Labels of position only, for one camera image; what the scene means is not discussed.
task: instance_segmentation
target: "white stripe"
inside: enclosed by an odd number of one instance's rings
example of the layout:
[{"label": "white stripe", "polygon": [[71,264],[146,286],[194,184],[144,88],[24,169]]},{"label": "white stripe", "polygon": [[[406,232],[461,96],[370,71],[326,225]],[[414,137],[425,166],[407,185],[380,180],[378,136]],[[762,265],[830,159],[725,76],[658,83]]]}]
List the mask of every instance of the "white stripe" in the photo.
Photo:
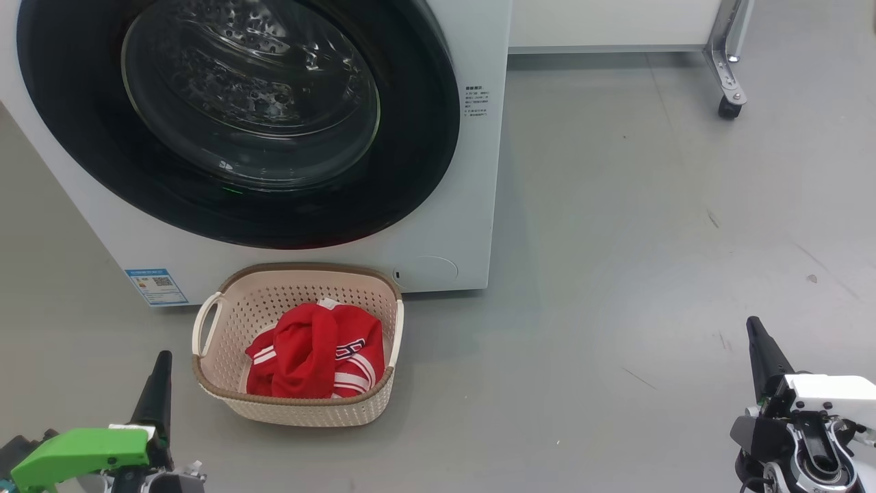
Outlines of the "white stripe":
[{"label": "white stripe", "polygon": [[368,358],[365,358],[359,353],[353,354],[353,357],[350,358],[353,361],[359,361],[365,366],[365,373],[368,375],[368,379],[374,382],[374,385],[377,385],[378,379],[374,376],[374,367],[371,365],[371,362],[368,361]]},{"label": "white stripe", "polygon": [[374,381],[371,379],[371,375],[368,375],[368,370],[365,369],[365,365],[362,364],[361,361],[354,360],[349,358],[350,363],[356,365],[356,368],[359,368],[359,371],[362,372],[362,375],[365,375],[365,378],[368,379],[368,388],[374,387]]},{"label": "white stripe", "polygon": [[272,358],[273,358],[274,356],[276,356],[276,355],[277,355],[277,353],[274,353],[273,351],[271,351],[270,353],[265,354],[264,356],[259,356],[258,358],[256,358],[255,360],[253,360],[253,361],[252,361],[252,364],[253,364],[253,365],[258,365],[259,363],[264,363],[265,361],[268,361],[268,360],[272,359]]},{"label": "white stripe", "polygon": [[255,353],[255,354],[252,356],[252,359],[256,359],[256,358],[258,358],[259,356],[261,356],[262,354],[270,353],[271,351],[273,351],[273,344],[271,344],[270,346],[266,347],[265,349],[262,349],[262,350],[259,351],[258,353]]},{"label": "white stripe", "polygon": [[362,387],[365,390],[371,388],[371,386],[364,378],[357,375],[351,375],[349,373],[335,373],[335,386],[338,383],[348,383],[350,385],[356,385]]},{"label": "white stripe", "polygon": [[335,384],[335,388],[336,388],[336,389],[350,389],[350,390],[355,390],[356,392],[358,392],[358,393],[360,393],[360,394],[364,394],[364,393],[365,393],[365,390],[364,390],[362,387],[357,387],[356,385],[347,385],[346,383],[336,383],[336,384]]}]

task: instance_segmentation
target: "caster wheel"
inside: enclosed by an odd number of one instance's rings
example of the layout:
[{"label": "caster wheel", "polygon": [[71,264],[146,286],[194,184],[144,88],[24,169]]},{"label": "caster wheel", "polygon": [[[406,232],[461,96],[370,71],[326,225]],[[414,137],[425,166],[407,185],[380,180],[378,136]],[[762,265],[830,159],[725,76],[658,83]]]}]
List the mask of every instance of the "caster wheel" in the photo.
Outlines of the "caster wheel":
[{"label": "caster wheel", "polygon": [[721,104],[717,107],[717,115],[727,120],[733,120],[738,117],[740,111],[742,111],[742,106],[731,103],[727,100],[727,96],[721,98]]}]

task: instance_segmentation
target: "white washing machine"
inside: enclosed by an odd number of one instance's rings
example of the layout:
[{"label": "white washing machine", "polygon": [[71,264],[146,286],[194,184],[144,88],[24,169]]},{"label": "white washing machine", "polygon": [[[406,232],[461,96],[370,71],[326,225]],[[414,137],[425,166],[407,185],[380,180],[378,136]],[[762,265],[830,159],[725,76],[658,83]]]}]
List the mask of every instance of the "white washing machine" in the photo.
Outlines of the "white washing machine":
[{"label": "white washing machine", "polygon": [[153,305],[265,262],[487,285],[512,0],[10,0],[0,96]]}]

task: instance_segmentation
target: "red clothing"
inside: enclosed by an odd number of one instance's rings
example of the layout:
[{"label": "red clothing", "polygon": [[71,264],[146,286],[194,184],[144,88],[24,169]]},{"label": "red clothing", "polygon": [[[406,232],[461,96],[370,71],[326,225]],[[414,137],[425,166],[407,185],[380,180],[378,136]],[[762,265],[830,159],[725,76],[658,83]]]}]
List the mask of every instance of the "red clothing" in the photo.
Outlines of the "red clothing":
[{"label": "red clothing", "polygon": [[377,385],[385,370],[380,320],[332,300],[288,311],[246,354],[252,359],[246,391],[258,396],[354,397]]}]

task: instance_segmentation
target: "white plastic basket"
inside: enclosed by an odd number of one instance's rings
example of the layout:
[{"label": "white plastic basket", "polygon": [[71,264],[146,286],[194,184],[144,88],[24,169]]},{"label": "white plastic basket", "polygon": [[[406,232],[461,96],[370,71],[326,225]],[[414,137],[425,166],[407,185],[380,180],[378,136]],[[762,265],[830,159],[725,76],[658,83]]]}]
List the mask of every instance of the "white plastic basket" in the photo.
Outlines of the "white plastic basket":
[{"label": "white plastic basket", "polygon": [[[354,304],[383,323],[386,370],[372,389],[344,399],[285,399],[244,393],[250,358],[244,353],[280,316],[303,303],[332,298]],[[201,332],[216,312],[204,348]],[[378,272],[328,264],[264,264],[234,274],[198,312],[192,366],[198,383],[244,418],[291,426],[356,426],[377,419],[389,403],[405,308],[395,284]]]}]

